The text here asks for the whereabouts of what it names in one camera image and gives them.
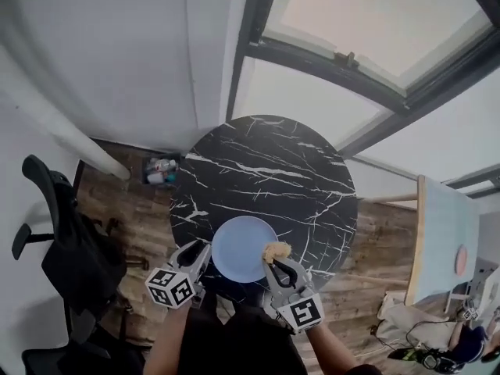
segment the person's arm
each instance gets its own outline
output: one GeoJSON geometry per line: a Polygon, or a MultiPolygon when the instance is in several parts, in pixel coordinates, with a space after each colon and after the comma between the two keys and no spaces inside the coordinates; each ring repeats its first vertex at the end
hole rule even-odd
{"type": "Polygon", "coordinates": [[[493,332],[495,332],[495,328],[497,327],[497,320],[498,320],[498,317],[496,315],[493,315],[490,323],[487,325],[486,335],[487,335],[488,339],[491,339],[491,337],[493,336],[493,332]]]}
{"type": "Polygon", "coordinates": [[[455,328],[453,329],[452,336],[450,337],[450,342],[448,343],[448,349],[450,351],[452,351],[456,346],[459,345],[462,328],[463,328],[463,321],[457,322],[455,328]]]}
{"type": "Polygon", "coordinates": [[[186,328],[191,303],[179,309],[169,309],[156,335],[144,367],[144,375],[176,375],[179,366],[180,345],[186,328]]]}
{"type": "Polygon", "coordinates": [[[358,366],[354,355],[331,333],[325,323],[306,333],[325,375],[344,375],[358,366]]]}
{"type": "Polygon", "coordinates": [[[498,332],[495,332],[491,336],[490,342],[486,344],[484,355],[488,354],[489,352],[493,352],[499,346],[500,346],[500,330],[498,332]]]}

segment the light blue plate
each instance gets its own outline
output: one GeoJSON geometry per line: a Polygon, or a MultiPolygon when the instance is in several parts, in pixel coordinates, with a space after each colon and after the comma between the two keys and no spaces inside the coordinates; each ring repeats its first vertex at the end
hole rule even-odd
{"type": "Polygon", "coordinates": [[[222,224],[212,240],[212,259],[226,278],[248,284],[265,277],[263,251],[277,241],[273,228],[254,216],[236,216],[222,224]]]}

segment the black marble tabletop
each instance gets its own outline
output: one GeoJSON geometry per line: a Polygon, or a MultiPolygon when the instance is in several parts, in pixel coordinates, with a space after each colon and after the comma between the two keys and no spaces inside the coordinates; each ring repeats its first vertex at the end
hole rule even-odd
{"type": "MultiPolygon", "coordinates": [[[[235,216],[265,220],[291,258],[321,288],[335,274],[354,237],[358,205],[342,157],[317,132],[280,116],[246,116],[204,136],[180,165],[170,206],[177,245],[211,241],[235,216]]],[[[239,284],[210,262],[207,290],[236,302],[259,298],[266,279],[239,284]]]]}

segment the bottle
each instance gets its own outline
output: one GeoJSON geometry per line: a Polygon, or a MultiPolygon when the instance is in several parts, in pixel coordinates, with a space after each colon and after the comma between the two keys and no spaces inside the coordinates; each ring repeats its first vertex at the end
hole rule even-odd
{"type": "Polygon", "coordinates": [[[169,171],[175,171],[177,169],[177,163],[174,159],[171,159],[169,162],[169,171]]]}
{"type": "Polygon", "coordinates": [[[159,159],[155,162],[156,172],[166,172],[170,167],[170,161],[168,159],[159,159]]]}
{"type": "Polygon", "coordinates": [[[169,173],[165,180],[169,183],[175,182],[176,174],[175,173],[169,173]]]}
{"type": "Polygon", "coordinates": [[[148,182],[150,184],[163,184],[165,183],[165,178],[161,172],[154,172],[148,175],[148,182]]]}
{"type": "Polygon", "coordinates": [[[149,159],[148,164],[146,165],[146,173],[150,173],[155,170],[155,164],[157,161],[158,159],[155,157],[149,159]]]}

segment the red circular object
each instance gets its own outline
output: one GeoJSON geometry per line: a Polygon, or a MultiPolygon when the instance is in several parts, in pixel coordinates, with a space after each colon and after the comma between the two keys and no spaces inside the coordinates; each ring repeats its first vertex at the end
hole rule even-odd
{"type": "Polygon", "coordinates": [[[455,272],[459,277],[461,277],[463,273],[466,271],[466,264],[467,264],[467,247],[464,245],[460,245],[455,258],[455,272]]]}

